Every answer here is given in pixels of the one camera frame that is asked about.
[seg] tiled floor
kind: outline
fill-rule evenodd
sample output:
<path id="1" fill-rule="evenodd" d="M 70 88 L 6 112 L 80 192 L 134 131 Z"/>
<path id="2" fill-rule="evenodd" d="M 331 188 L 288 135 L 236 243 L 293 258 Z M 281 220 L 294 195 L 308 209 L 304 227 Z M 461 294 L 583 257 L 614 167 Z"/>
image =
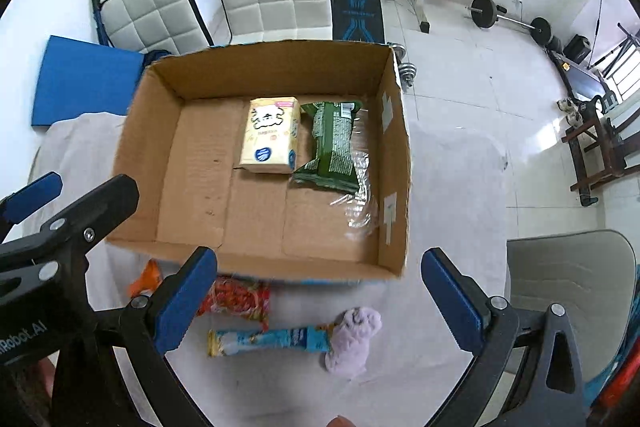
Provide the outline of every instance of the tiled floor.
<path id="1" fill-rule="evenodd" d="M 407 48 L 417 67 L 406 94 L 409 118 L 435 127 L 466 127 L 506 147 L 508 237 L 599 228 L 596 206 L 582 208 L 566 124 L 556 100 L 566 91 L 544 51 L 509 23 L 477 28 L 463 6 L 427 0 L 421 33 L 409 0 L 382 0 L 387 41 Z"/>

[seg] open cardboard box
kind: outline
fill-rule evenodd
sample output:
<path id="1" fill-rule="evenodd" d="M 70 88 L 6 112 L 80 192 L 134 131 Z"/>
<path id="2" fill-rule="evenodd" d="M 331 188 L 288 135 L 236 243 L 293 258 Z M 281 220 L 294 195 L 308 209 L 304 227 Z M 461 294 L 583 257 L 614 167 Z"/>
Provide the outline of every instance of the open cardboard box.
<path id="1" fill-rule="evenodd" d="M 111 233 L 120 247 L 183 262 L 213 249 L 220 273 L 286 281 L 399 277 L 408 234 L 410 151 L 391 49 L 336 41 L 260 42 L 167 57 L 146 68 L 114 174 L 138 182 L 136 213 Z M 368 110 L 371 191 L 379 227 L 353 234 L 335 191 L 238 168 L 248 102 L 361 100 Z M 301 118 L 297 166 L 313 158 Z"/>

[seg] green snack bag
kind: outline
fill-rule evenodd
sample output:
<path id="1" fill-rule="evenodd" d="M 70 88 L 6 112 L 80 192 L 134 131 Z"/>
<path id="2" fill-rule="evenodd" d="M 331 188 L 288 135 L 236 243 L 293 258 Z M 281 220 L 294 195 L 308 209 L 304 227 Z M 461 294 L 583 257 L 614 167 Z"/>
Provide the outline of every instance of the green snack bag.
<path id="1" fill-rule="evenodd" d="M 300 106 L 314 119 L 312 136 L 316 139 L 316 157 L 297 169 L 291 177 L 319 187 L 335 188 L 355 194 L 359 188 L 351 159 L 353 118 L 362 108 L 360 102 L 314 102 Z"/>

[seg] cable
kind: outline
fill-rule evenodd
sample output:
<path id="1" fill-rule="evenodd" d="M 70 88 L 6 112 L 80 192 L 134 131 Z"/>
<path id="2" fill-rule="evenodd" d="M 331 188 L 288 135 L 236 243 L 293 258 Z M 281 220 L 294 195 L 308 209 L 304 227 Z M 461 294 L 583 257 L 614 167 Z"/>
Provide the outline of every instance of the cable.
<path id="1" fill-rule="evenodd" d="M 596 22 L 596 31 L 593 35 L 593 47 L 591 48 L 591 57 L 589 57 L 589 64 L 587 69 L 591 67 L 591 61 L 593 60 L 593 52 L 596 51 L 596 42 L 598 42 L 598 32 L 600 31 L 600 16 L 602 15 L 602 0 L 600 0 L 600 8 L 598 8 L 598 22 Z"/>

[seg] white tablecloth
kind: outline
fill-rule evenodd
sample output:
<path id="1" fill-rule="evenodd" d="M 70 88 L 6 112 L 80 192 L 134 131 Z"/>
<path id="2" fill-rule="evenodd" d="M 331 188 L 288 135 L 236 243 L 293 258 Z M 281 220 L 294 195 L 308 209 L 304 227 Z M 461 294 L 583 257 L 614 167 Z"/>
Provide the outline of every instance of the white tablecloth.
<path id="1" fill-rule="evenodd" d="M 110 177 L 124 122 L 110 114 L 84 115 L 54 124 L 36 159 L 32 178 L 56 171 L 62 195 L 32 216 L 24 233 Z M 388 283 L 282 285 L 271 298 L 272 328 L 315 325 L 366 305 L 380 311 L 382 331 L 373 339 L 367 372 L 345 381 L 329 375 L 321 357 L 288 350 L 209 359 L 210 327 L 247 323 L 219 315 L 196 318 L 182 344 L 167 354 L 174 371 L 217 427 L 321 427 L 336 415 L 358 427 L 422 426 L 470 361 L 460 351 L 422 285 L 422 252 L 441 247 L 487 295 L 503 295 L 506 272 L 504 152 L 488 137 L 463 129 L 410 128 L 412 189 L 410 246 L 404 276 Z M 124 306 L 127 285 L 147 258 L 104 242 L 89 254 L 86 274 L 95 309 Z M 162 263 L 167 275 L 177 269 Z M 118 360 L 142 417 L 150 411 L 123 349 Z"/>

